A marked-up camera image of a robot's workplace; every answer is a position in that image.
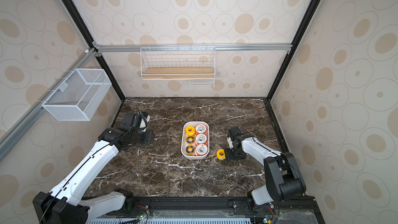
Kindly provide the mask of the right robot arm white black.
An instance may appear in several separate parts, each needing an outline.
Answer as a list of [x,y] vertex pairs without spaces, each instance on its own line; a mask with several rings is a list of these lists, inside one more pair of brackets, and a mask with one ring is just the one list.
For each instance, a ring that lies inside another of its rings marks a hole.
[[255,205],[280,202],[306,192],[306,185],[294,155],[280,152],[261,143],[251,133],[232,127],[227,136],[228,160],[245,159],[247,155],[264,166],[265,185],[251,191]]

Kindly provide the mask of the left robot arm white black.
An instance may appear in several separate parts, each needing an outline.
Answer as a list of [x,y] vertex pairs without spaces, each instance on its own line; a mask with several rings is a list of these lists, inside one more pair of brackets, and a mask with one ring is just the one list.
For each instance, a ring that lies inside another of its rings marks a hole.
[[150,144],[153,131],[147,129],[149,120],[146,112],[128,112],[118,128],[104,130],[77,167],[48,193],[39,192],[34,197],[33,206],[39,223],[87,224],[111,212],[117,215],[134,213],[134,196],[129,191],[116,189],[89,200],[83,200],[83,196],[119,152],[136,144]]

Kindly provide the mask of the yellow black label tape roll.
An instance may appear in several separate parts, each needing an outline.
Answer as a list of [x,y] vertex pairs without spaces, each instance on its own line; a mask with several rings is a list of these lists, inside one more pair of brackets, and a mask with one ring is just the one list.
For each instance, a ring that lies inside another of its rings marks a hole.
[[194,146],[187,146],[185,149],[185,153],[188,156],[194,156],[195,155],[195,147]]
[[189,146],[192,146],[192,145],[195,143],[195,138],[194,138],[193,136],[188,136],[188,137],[186,138],[186,143],[187,143]]

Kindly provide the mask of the white plastic storage box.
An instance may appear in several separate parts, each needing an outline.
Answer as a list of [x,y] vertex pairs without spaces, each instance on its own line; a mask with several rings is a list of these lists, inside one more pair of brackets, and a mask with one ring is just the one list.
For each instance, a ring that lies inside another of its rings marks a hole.
[[182,130],[181,153],[188,160],[202,160],[210,150],[209,125],[204,121],[189,121]]

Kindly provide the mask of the orange white tape roll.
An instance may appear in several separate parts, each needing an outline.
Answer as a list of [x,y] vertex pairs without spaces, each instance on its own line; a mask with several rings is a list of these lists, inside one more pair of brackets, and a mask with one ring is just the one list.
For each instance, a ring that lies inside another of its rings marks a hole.
[[208,153],[208,147],[205,144],[199,144],[195,148],[195,155],[196,156],[204,156],[204,155],[207,155],[207,153]]
[[206,134],[206,131],[207,131],[207,127],[203,123],[200,123],[200,124],[196,125],[196,127],[195,127],[195,132],[197,135]]
[[201,145],[201,144],[206,145],[207,141],[208,141],[208,139],[207,139],[206,134],[199,134],[195,137],[196,145]]

